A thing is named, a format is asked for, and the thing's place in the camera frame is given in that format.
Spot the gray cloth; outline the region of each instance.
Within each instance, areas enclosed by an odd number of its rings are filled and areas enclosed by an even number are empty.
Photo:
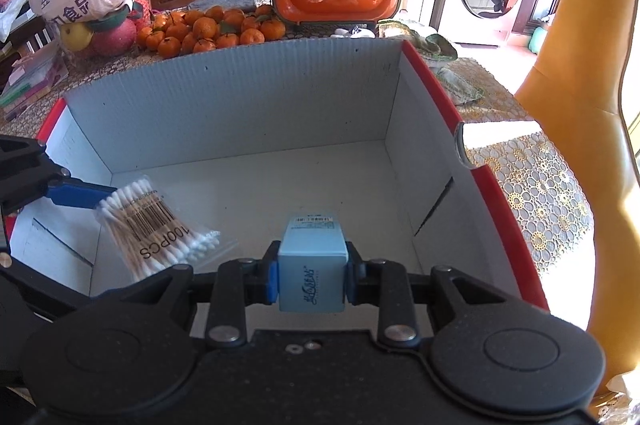
[[[470,101],[480,100],[484,96],[484,91],[481,88],[469,84],[462,76],[451,71],[447,66],[437,70],[432,69],[432,71],[454,105],[464,105]]]
[[[244,12],[255,11],[256,0],[195,0],[189,4],[190,10],[206,11],[212,6],[222,6],[225,10],[240,8]]]

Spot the cotton swab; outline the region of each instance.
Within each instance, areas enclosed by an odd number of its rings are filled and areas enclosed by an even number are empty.
[[[146,178],[113,192],[96,213],[136,281],[175,264],[195,265],[220,244],[219,231],[202,234],[175,217]]]

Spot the green leaf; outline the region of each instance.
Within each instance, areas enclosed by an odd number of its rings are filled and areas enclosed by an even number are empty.
[[[222,21],[220,24],[220,34],[226,35],[227,33],[237,33],[238,31],[231,25]]]

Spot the floor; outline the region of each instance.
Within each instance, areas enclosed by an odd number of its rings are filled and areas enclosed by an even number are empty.
[[[477,46],[471,44],[456,45],[458,56],[474,58],[478,63],[494,75],[511,94],[514,94],[524,82],[536,55],[520,46]]]

